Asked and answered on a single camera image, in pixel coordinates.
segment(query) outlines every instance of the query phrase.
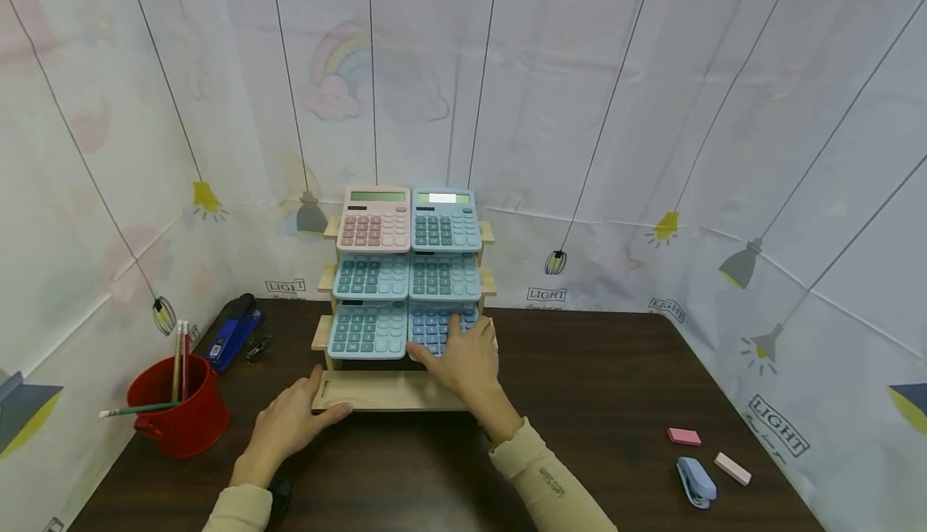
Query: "hand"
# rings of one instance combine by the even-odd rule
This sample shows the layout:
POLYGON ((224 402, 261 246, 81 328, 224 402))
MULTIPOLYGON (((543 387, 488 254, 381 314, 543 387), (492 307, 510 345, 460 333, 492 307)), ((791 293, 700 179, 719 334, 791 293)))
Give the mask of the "hand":
POLYGON ((443 356, 435 357, 419 343, 408 343, 406 351, 461 398, 498 446, 512 439, 522 427, 522 419, 499 385, 499 353, 492 319, 480 317, 464 335, 459 331, 459 315, 453 313, 447 326, 450 331, 443 356))
POLYGON ((284 460, 309 445, 324 428, 334 426, 352 412, 341 403, 319 415, 312 415, 312 399, 322 381, 322 366, 312 375, 295 381, 257 414, 251 442, 236 461, 229 485, 253 484, 267 488, 284 460))

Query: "white backdrop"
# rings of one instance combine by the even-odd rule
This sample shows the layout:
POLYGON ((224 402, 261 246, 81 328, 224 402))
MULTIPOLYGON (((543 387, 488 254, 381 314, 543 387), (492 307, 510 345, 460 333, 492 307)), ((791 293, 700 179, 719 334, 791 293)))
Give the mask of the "white backdrop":
POLYGON ((924 1, 0 0, 0 379, 63 387, 0 527, 126 444, 153 296, 322 299, 300 196, 401 184, 476 192, 490 305, 674 321, 828 530, 922 530, 924 1))

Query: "eraser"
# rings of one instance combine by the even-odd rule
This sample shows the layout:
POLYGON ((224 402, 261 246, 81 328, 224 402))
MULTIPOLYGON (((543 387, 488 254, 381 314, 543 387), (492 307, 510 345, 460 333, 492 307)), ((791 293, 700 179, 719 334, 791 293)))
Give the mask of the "eraser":
POLYGON ((736 463, 736 461, 728 458, 722 452, 718 452, 718 457, 715 457, 715 465, 724 470, 728 476, 736 479, 741 484, 747 485, 750 483, 750 478, 752 478, 751 473, 744 470, 736 463))
POLYGON ((669 441, 674 444, 681 444, 683 446, 702 445, 702 440, 698 436, 698 433, 691 429, 677 429, 676 427, 671 427, 666 430, 666 433, 669 434, 669 441))

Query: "blue stapler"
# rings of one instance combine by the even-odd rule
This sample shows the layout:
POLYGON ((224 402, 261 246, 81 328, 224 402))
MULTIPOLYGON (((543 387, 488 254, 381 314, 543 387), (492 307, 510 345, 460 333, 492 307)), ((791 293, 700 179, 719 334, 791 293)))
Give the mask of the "blue stapler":
POLYGON ((264 319, 264 312, 258 308, 254 295, 245 293, 229 303, 230 311, 206 355, 206 361, 216 373, 228 371, 234 357, 244 347, 251 332, 264 319))
POLYGON ((711 501, 718 497, 718 488, 708 477, 705 468, 695 458, 682 457, 676 461, 676 469, 682 478, 682 488, 689 503, 698 509, 708 509, 711 501))

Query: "pink calculator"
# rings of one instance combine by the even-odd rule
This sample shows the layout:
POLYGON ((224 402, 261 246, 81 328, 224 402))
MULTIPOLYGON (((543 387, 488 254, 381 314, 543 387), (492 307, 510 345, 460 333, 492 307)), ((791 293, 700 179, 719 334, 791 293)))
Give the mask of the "pink calculator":
POLYGON ((348 188, 336 247, 344 252, 409 252, 409 209, 408 188, 348 188))

